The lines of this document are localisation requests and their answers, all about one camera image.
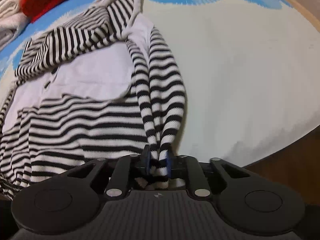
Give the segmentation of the blue patterned bed sheet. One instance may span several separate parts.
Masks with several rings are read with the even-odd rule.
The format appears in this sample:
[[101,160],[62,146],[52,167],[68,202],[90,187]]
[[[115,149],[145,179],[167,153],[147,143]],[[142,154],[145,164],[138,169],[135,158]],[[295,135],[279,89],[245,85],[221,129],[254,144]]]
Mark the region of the blue patterned bed sheet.
[[[68,0],[1,52],[1,96],[25,42],[94,0]],[[319,159],[319,27],[294,0],[143,0],[175,55],[188,108],[178,153],[239,166]]]

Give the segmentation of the black white striped hooded sweater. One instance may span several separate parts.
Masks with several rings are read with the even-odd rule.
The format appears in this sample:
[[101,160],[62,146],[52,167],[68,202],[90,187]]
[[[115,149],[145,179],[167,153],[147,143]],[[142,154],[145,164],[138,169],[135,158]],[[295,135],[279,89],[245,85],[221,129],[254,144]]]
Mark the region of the black white striped hooded sweater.
[[1,105],[1,195],[142,153],[134,185],[167,189],[184,106],[179,68],[141,0],[96,0],[25,44]]

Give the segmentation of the white folded quilt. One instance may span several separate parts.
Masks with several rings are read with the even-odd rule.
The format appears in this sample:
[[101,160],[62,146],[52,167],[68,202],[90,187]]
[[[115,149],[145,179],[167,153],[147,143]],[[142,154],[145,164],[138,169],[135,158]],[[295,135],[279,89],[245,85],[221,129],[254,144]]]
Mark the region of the white folded quilt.
[[29,23],[21,3],[22,0],[1,0],[1,50],[16,39]]

